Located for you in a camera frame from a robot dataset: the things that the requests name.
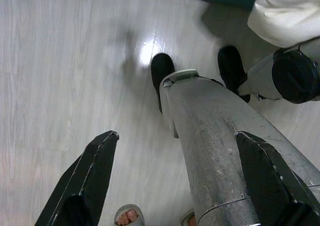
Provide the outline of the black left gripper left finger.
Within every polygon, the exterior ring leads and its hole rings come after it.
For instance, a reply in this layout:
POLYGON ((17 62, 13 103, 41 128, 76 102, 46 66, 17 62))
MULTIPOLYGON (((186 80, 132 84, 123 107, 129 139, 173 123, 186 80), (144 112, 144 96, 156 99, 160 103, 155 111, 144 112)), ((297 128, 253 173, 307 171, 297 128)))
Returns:
POLYGON ((96 136, 60 177, 37 226, 96 226, 109 188, 119 134, 96 136))

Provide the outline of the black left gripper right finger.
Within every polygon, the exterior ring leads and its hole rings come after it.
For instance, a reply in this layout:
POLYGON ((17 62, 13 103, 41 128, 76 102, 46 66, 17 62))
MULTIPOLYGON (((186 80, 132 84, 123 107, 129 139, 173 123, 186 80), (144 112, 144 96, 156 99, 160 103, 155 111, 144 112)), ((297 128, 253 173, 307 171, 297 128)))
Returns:
POLYGON ((320 203, 281 154, 263 139, 237 132, 248 194, 263 226, 318 226, 320 203))

